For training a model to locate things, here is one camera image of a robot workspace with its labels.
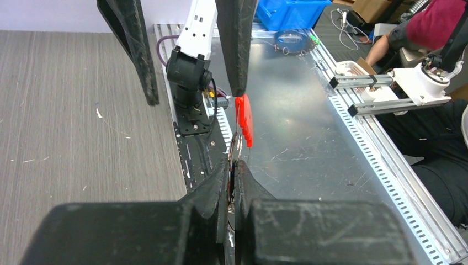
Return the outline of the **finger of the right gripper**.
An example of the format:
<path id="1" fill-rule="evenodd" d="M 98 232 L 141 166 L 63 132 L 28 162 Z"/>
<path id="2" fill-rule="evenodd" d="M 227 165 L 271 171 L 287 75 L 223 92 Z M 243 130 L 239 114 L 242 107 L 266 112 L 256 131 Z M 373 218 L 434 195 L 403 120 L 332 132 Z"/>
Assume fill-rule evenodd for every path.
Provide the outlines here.
<path id="1" fill-rule="evenodd" d="M 133 63 L 147 104 L 158 105 L 157 78 L 141 2 L 97 0 L 97 8 Z"/>
<path id="2" fill-rule="evenodd" d="M 234 97 L 246 92 L 252 23 L 257 0 L 216 0 L 217 27 L 224 62 Z"/>

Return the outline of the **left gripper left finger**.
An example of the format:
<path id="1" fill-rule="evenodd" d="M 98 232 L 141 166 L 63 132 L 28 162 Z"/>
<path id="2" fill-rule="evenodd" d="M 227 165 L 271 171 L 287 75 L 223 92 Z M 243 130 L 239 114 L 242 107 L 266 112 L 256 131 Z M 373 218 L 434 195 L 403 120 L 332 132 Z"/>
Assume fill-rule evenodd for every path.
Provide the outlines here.
<path id="1" fill-rule="evenodd" d="M 219 160 L 206 179 L 178 200 L 183 209 L 178 264 L 225 264 L 229 171 L 228 159 Z"/>

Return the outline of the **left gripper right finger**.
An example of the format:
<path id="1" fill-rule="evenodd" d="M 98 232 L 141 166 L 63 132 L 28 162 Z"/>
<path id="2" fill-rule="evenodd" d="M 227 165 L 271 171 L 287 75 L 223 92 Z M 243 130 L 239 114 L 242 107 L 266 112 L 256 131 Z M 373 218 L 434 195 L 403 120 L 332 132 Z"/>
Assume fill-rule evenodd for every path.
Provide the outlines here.
<path id="1" fill-rule="evenodd" d="M 235 208 L 235 263 L 255 264 L 255 234 L 250 209 L 256 199 L 274 199 L 253 176 L 245 161 L 233 169 Z"/>

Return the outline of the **metal keyring holder red handle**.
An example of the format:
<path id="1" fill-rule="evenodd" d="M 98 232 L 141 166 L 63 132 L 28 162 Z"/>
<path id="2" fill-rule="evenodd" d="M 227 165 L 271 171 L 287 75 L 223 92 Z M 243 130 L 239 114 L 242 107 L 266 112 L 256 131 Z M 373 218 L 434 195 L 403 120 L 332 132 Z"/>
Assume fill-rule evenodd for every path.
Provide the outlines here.
<path id="1" fill-rule="evenodd" d="M 236 163 L 241 160 L 243 141 L 246 142 L 248 149 L 253 147 L 254 126 L 252 108 L 247 93 L 235 98 L 235 122 L 236 130 L 231 138 L 231 144 L 228 151 L 229 175 L 228 175 L 228 202 L 233 201 L 234 193 L 234 168 Z"/>

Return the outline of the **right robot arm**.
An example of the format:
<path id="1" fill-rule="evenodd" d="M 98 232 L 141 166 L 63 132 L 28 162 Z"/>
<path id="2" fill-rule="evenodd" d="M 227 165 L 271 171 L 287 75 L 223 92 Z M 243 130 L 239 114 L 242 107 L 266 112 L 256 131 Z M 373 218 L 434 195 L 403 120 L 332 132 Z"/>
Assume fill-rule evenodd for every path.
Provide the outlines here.
<path id="1" fill-rule="evenodd" d="M 252 23 L 257 1 L 192 1 L 185 25 L 166 63 L 174 84 L 176 122 L 182 135 L 211 131 L 215 118 L 204 113 L 202 92 L 215 88 L 209 70 L 212 35 L 218 32 L 231 93 L 247 86 Z M 97 7 L 126 51 L 149 105 L 159 103 L 157 77 L 140 1 L 98 1 Z"/>

